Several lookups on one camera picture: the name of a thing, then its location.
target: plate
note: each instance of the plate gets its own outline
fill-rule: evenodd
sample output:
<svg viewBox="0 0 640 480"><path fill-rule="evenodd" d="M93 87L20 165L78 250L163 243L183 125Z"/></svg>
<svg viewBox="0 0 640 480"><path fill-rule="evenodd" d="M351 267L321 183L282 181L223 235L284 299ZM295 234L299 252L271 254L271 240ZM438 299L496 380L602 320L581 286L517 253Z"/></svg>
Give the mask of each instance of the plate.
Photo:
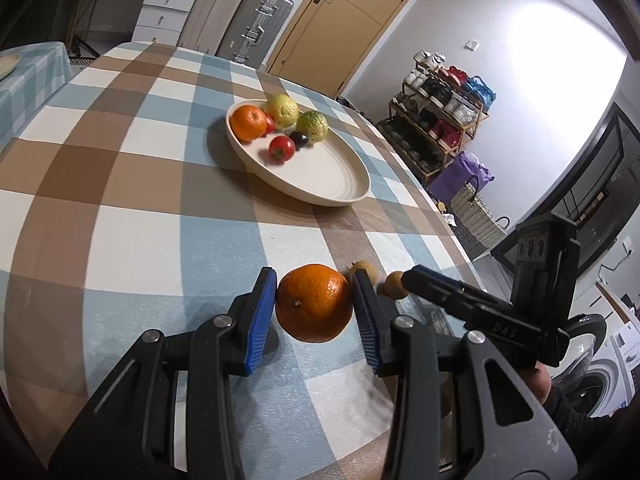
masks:
<svg viewBox="0 0 640 480"><path fill-rule="evenodd" d="M20 61L20 54L7 54L6 56L0 56L0 80L4 79L14 71L18 61Z"/></svg>
<svg viewBox="0 0 640 480"><path fill-rule="evenodd" d="M241 106L262 108L265 102L258 99L242 101L226 112L226 136L249 171L281 192L311 204L343 206L367 195L371 187L367 167L353 148L331 130L322 142L300 149L283 164L271 162L268 155L269 143L275 134L249 144L240 142L231 130L231 115Z"/></svg>

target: wooden door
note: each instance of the wooden door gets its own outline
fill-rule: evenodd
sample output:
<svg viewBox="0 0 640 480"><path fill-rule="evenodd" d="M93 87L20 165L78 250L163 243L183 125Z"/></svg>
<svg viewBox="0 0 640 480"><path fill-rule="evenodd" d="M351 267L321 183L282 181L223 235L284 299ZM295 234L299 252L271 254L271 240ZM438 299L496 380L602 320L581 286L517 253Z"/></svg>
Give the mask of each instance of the wooden door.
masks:
<svg viewBox="0 0 640 480"><path fill-rule="evenodd" d="M334 97L405 1L306 0L269 72Z"/></svg>

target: hand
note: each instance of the hand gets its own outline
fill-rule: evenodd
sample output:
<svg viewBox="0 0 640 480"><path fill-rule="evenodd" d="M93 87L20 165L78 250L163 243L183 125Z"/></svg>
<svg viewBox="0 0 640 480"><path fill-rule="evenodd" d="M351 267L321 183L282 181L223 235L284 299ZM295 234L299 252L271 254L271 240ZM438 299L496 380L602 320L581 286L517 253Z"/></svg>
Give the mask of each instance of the hand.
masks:
<svg viewBox="0 0 640 480"><path fill-rule="evenodd" d="M535 368L519 370L518 373L540 404L544 404L551 391L551 376L546 366L537 362Z"/></svg>

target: checkered tablecloth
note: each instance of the checkered tablecloth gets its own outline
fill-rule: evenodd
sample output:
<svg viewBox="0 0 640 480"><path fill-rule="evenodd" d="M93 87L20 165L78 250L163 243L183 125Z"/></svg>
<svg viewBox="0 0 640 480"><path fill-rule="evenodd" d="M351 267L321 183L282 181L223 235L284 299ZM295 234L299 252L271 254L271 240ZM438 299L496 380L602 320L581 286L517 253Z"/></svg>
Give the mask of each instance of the checkered tablecloth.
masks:
<svg viewBox="0 0 640 480"><path fill-rule="evenodd" d="M0 150L73 75L65 45L58 41L0 52L5 54L20 54L20 61L0 81Z"/></svg>
<svg viewBox="0 0 640 480"><path fill-rule="evenodd" d="M226 110L283 92L321 111L357 151L372 181L364 200L312 206L247 172L226 139ZM386 273L420 263L478 283L373 126L217 57L123 44L58 92L0 156L0 378L43 460L144 330L194 330L249 291L262 266L282 277L313 262L346 270L367 259ZM401 309L426 322L439 312L412 297ZM378 478L368 475L383 463L392 401L364 361L354 319L324 344L277 329L279 350L232 384L247 478Z"/></svg>

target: table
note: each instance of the table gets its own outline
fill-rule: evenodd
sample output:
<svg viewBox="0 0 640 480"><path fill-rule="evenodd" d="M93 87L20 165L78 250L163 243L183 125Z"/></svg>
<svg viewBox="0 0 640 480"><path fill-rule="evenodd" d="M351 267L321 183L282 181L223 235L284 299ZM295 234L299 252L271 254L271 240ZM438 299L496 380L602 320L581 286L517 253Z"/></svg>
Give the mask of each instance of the table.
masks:
<svg viewBox="0 0 640 480"><path fill-rule="evenodd" d="M0 52L20 61L0 81L0 150L62 85L73 77L63 43L35 43Z"/></svg>
<svg viewBox="0 0 640 480"><path fill-rule="evenodd" d="M358 152L372 179L366 199L311 206L247 172L225 112L282 92L325 114ZM0 216L2 387L44 461L144 330L195 329L249 291L262 266L282 277L311 262L346 270L368 259L386 273L420 263L478 284L433 202L363 117L217 57L116 47L1 156L0 210L10 212ZM400 308L442 318L413 297ZM277 329L279 350L232 383L247 478L378 478L392 401L364 361L354 319L324 344Z"/></svg>

